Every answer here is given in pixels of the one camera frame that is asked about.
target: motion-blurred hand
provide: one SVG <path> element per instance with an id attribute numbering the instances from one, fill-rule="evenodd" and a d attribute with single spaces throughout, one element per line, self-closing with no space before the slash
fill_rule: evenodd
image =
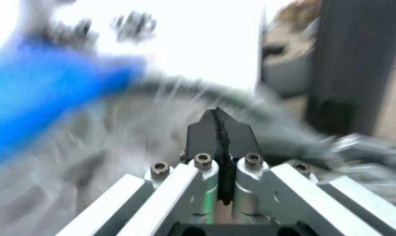
<path id="1" fill-rule="evenodd" d="M 124 89 L 142 77 L 140 58 L 97 60 L 37 39 L 0 51 L 1 153 L 29 140 L 62 112 Z"/>

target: metal part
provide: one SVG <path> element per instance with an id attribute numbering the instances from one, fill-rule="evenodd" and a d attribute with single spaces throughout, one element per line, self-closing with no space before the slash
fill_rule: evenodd
<path id="1" fill-rule="evenodd" d="M 87 37 L 92 24 L 91 19 L 82 19 L 74 28 L 74 34 L 77 37 Z"/>
<path id="2" fill-rule="evenodd" d="M 322 133 L 373 134 L 396 56 L 396 0 L 323 0 L 318 31 L 306 120 Z"/>
<path id="3" fill-rule="evenodd" d="M 245 164 L 251 170 L 259 170 L 263 166 L 263 158 L 257 153 L 248 153 L 245 157 Z"/>
<path id="4" fill-rule="evenodd" d="M 252 191 L 281 224 L 304 222 L 319 235 L 379 235 L 288 164 L 262 173 L 240 173 L 236 181 Z"/>
<path id="5" fill-rule="evenodd" d="M 222 109 L 206 110 L 199 122 L 187 128 L 186 160 L 208 153 L 219 165 L 218 199 L 230 204 L 234 195 L 236 162 L 249 152 L 260 153 L 248 124 L 233 119 Z"/>
<path id="6" fill-rule="evenodd" d="M 126 174 L 57 235 L 115 235 L 151 193 L 150 183 Z"/>
<path id="7" fill-rule="evenodd" d="M 195 161 L 190 161 L 188 163 L 189 166 L 196 166 Z M 201 170 L 202 172 L 202 180 L 204 182 L 204 190 L 205 195 L 202 201 L 202 205 L 196 214 L 206 215 L 210 214 L 215 210 L 216 202 L 218 200 L 217 193 L 218 193 L 218 171 L 219 167 L 218 164 L 211 160 L 212 164 L 210 165 L 210 169 L 208 170 Z"/>
<path id="8" fill-rule="evenodd" d="M 308 165 L 304 163 L 294 163 L 293 164 L 294 169 L 296 169 L 298 172 L 300 172 L 302 175 L 309 177 L 311 173 L 311 169 Z"/>
<path id="9" fill-rule="evenodd" d="M 195 167 L 201 171 L 207 171 L 211 169 L 212 162 L 213 159 L 208 153 L 198 153 L 193 160 Z"/>
<path id="10" fill-rule="evenodd" d="M 144 179 L 152 182 L 152 187 L 156 190 L 173 171 L 173 167 L 165 161 L 153 163 L 145 172 Z"/>
<path id="11" fill-rule="evenodd" d="M 253 214 L 262 214 L 265 213 L 265 207 L 256 197 L 256 195 L 244 188 L 240 183 L 240 176 L 242 175 L 257 175 L 261 176 L 264 171 L 268 171 L 269 166 L 266 162 L 262 161 L 262 167 L 259 170 L 249 169 L 246 165 L 246 158 L 242 158 L 237 162 L 236 168 L 236 181 L 234 188 L 234 201 L 233 208 L 237 211 L 253 215 Z"/>
<path id="12" fill-rule="evenodd" d="M 149 36 L 154 31 L 157 21 L 149 13 L 132 11 L 123 22 L 120 16 L 114 23 L 113 28 L 118 32 L 119 40 Z"/>
<path id="13" fill-rule="evenodd" d="M 183 163 L 183 164 L 186 162 L 186 149 L 184 149 L 184 148 L 180 149 L 179 162 Z"/>
<path id="14" fill-rule="evenodd" d="M 396 235 L 396 207 L 342 176 L 318 186 L 383 235 Z"/>
<path id="15" fill-rule="evenodd" d="M 153 179 L 165 179 L 169 176 L 170 166 L 165 161 L 159 161 L 151 164 L 150 170 Z"/>
<path id="16" fill-rule="evenodd" d="M 204 193 L 201 171 L 179 164 L 118 235 L 167 235 L 176 222 L 188 222 Z"/>

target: silver cylinder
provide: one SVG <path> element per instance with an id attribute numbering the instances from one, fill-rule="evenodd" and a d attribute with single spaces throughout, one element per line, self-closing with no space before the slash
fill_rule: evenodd
<path id="1" fill-rule="evenodd" d="M 189 161 L 188 165 L 195 166 L 194 161 Z M 202 179 L 204 181 L 204 189 L 206 191 L 202 201 L 202 206 L 196 214 L 206 215 L 215 210 L 217 197 L 218 197 L 218 171 L 219 167 L 217 162 L 212 160 L 211 168 L 208 170 L 200 170 L 202 172 Z"/>
<path id="2" fill-rule="evenodd" d="M 260 177 L 262 173 L 267 170 L 269 170 L 269 166 L 265 161 L 262 163 L 262 167 L 259 170 L 249 168 L 245 163 L 245 158 L 237 162 L 233 209 L 247 215 L 263 214 L 265 212 L 264 206 L 261 205 L 256 195 L 242 185 L 246 185 L 243 183 L 243 181 L 246 181 L 246 178 L 243 178 L 243 176 L 251 175 Z"/>

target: black vertical bar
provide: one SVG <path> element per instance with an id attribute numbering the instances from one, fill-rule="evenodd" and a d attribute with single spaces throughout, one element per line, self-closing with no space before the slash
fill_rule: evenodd
<path id="1" fill-rule="evenodd" d="M 396 0 L 323 0 L 306 120 L 371 135 L 396 55 Z"/>

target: cap screw head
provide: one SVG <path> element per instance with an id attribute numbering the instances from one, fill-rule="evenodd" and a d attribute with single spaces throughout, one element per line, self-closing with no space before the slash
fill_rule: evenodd
<path id="1" fill-rule="evenodd" d="M 153 163 L 150 167 L 153 179 L 165 179 L 170 173 L 170 166 L 165 161 Z"/>
<path id="2" fill-rule="evenodd" d="M 263 166 L 263 158 L 257 153 L 250 152 L 246 155 L 244 164 L 251 170 L 259 170 Z"/>
<path id="3" fill-rule="evenodd" d="M 311 173 L 310 167 L 304 163 L 294 163 L 293 167 L 302 175 L 309 176 Z"/>
<path id="4" fill-rule="evenodd" d="M 213 159 L 208 153 L 198 153 L 194 158 L 195 167 L 201 171 L 211 169 Z"/>

